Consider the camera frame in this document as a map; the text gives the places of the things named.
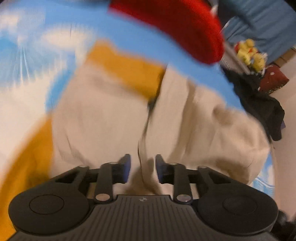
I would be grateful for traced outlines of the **beige and mustard hooded jacket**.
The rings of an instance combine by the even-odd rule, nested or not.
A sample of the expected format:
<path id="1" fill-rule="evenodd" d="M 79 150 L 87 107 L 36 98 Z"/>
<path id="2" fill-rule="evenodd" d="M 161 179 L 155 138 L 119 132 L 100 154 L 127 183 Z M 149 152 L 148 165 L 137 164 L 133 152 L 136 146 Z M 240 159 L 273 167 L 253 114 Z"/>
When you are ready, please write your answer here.
<path id="1" fill-rule="evenodd" d="M 116 194 L 171 194 L 154 158 L 208 166 L 242 183 L 260 173 L 270 147 L 253 116 L 174 68 L 99 41 L 25 144 L 1 184 L 1 240 L 15 233 L 8 207 L 19 193 L 80 165 L 92 169 L 130 154 Z"/>

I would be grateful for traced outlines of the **black clothes pile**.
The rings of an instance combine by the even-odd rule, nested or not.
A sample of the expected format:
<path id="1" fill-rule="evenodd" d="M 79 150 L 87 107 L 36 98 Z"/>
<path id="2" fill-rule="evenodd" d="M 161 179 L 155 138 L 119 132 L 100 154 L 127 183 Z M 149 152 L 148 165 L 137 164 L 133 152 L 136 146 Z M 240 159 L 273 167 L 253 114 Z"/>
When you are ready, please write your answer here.
<path id="1" fill-rule="evenodd" d="M 264 127 L 269 141 L 281 140 L 285 111 L 277 99 L 259 91 L 259 76 L 237 73 L 224 67 L 222 70 L 228 81 L 233 84 L 233 90 L 243 108 Z"/>

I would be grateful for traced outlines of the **dark red cushion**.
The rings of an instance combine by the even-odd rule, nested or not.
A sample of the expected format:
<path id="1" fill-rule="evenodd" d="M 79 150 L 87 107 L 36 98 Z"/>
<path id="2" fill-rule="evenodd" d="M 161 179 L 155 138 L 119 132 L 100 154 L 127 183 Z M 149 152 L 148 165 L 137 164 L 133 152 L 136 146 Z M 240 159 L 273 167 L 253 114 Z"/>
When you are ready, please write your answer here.
<path id="1" fill-rule="evenodd" d="M 277 65 L 268 65 L 265 74 L 260 80 L 259 91 L 271 94 L 274 91 L 284 87 L 289 79 L 282 73 Z"/>

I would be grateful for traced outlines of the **yellow plush toys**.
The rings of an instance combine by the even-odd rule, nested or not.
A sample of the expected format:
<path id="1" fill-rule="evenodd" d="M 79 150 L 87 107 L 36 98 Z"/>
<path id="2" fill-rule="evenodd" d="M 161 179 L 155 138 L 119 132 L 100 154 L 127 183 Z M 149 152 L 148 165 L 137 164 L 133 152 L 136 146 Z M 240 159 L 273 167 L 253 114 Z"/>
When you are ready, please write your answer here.
<path id="1" fill-rule="evenodd" d="M 260 73 L 265 70 L 268 55 L 266 52 L 261 52 L 257 49 L 254 40 L 246 39 L 239 41 L 234 45 L 234 50 L 237 58 L 251 71 Z"/>

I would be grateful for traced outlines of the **blue patterned bed sheet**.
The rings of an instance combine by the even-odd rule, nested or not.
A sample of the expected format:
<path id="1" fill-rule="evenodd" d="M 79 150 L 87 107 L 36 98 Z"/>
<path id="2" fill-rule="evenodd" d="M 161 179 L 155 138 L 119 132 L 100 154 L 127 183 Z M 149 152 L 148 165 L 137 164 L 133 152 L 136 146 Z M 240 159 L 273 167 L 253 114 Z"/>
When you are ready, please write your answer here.
<path id="1" fill-rule="evenodd" d="M 112 11 L 106 3 L 5 1 L 1 5 L 1 150 L 16 150 L 1 166 L 1 184 L 99 41 L 172 67 L 216 92 L 229 108 L 247 113 L 218 63 L 205 65 L 164 32 Z M 248 184 L 268 195 L 274 191 L 270 161 L 269 151 L 260 173 Z"/>

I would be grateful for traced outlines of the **red folded blanket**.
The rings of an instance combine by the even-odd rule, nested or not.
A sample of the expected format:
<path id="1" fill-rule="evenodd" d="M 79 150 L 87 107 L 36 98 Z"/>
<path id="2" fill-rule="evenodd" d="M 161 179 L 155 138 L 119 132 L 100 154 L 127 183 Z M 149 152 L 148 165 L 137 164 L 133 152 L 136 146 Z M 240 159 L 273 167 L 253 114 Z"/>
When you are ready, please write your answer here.
<path id="1" fill-rule="evenodd" d="M 221 23 L 205 1 L 111 1 L 109 8 L 165 32 L 202 63 L 216 63 L 224 54 Z"/>

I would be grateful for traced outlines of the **blue curtain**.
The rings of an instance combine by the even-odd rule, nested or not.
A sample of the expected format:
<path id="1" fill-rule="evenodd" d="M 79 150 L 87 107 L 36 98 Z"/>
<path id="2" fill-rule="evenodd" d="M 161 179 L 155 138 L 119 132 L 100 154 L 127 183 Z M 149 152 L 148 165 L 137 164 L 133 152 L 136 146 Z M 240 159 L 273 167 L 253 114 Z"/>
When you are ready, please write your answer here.
<path id="1" fill-rule="evenodd" d="M 218 6 L 231 16 L 222 30 L 227 42 L 252 39 L 269 63 L 295 45 L 295 10 L 286 1 L 219 1 Z"/>

